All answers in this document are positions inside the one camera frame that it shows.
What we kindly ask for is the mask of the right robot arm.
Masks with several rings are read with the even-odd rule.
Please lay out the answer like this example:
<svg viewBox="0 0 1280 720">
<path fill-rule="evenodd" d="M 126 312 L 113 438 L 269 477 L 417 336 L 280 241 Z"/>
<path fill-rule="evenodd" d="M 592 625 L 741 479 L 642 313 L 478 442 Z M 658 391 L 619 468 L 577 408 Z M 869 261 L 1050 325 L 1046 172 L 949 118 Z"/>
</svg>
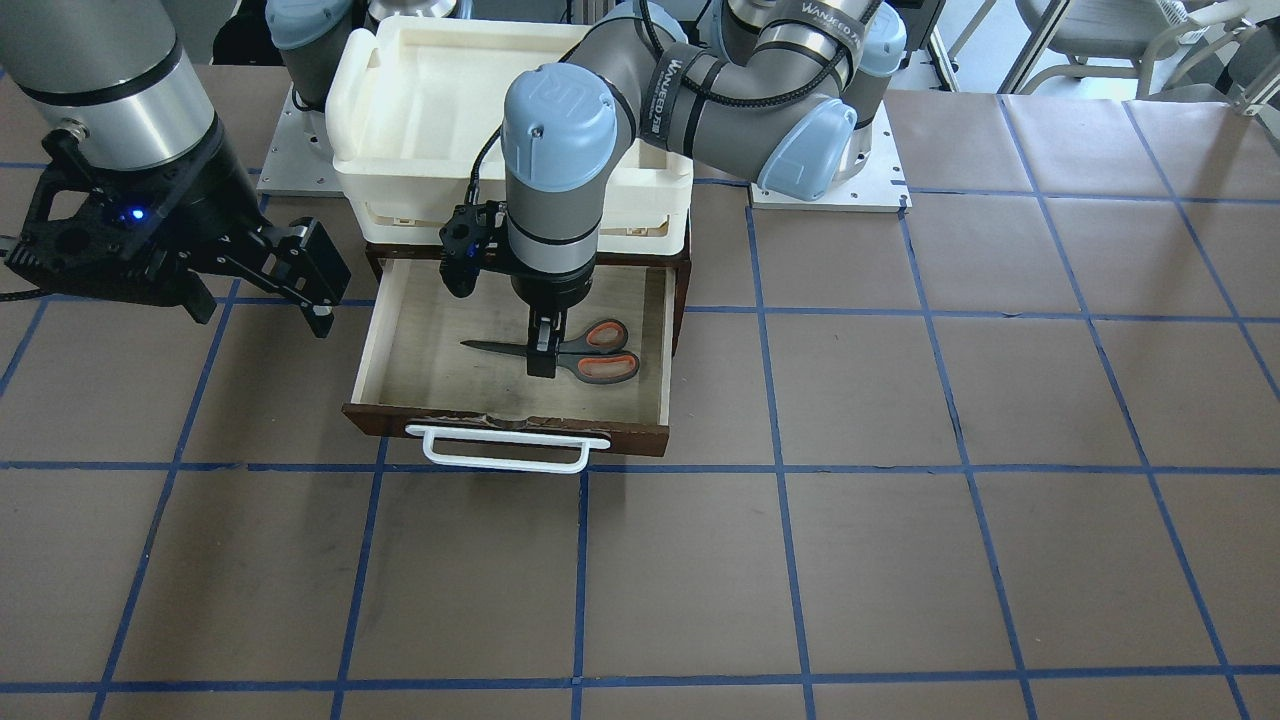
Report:
<svg viewBox="0 0 1280 720">
<path fill-rule="evenodd" d="M 3 69 L 49 123 L 49 164 L 4 263 L 47 293 L 210 320 L 206 274 L 329 334 L 351 273 L 323 224 L 274 225 L 157 1 L 5 1 Z"/>
</svg>

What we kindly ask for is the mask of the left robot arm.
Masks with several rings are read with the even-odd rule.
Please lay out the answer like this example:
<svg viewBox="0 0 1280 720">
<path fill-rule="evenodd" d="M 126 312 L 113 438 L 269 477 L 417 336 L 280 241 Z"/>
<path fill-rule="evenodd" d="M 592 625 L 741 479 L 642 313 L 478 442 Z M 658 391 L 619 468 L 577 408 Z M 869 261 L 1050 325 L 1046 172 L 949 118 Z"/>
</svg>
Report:
<svg viewBox="0 0 1280 720">
<path fill-rule="evenodd" d="M 902 22 L 879 1 L 773 1 L 740 58 L 690 44 L 652 1 L 621 3 L 558 61 L 508 87 L 500 240 L 529 305 L 529 375 L 553 377 L 586 297 L 605 186 L 637 142 L 815 201 L 855 173 L 899 68 Z"/>
</svg>

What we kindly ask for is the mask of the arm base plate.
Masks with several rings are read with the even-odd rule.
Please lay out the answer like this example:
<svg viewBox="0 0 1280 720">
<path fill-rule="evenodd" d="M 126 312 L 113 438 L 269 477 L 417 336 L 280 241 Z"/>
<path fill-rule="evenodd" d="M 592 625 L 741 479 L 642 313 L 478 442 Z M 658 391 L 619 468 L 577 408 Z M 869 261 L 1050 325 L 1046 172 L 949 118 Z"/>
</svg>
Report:
<svg viewBox="0 0 1280 720">
<path fill-rule="evenodd" d="M 755 209 L 790 211 L 909 210 L 913 201 L 886 105 L 877 108 L 870 126 L 855 132 L 832 186 L 822 197 L 804 201 L 751 184 L 750 201 Z"/>
<path fill-rule="evenodd" d="M 332 160 L 325 114 L 302 108 L 296 91 L 289 88 L 262 161 L 259 192 L 337 199 L 343 192 Z"/>
</svg>

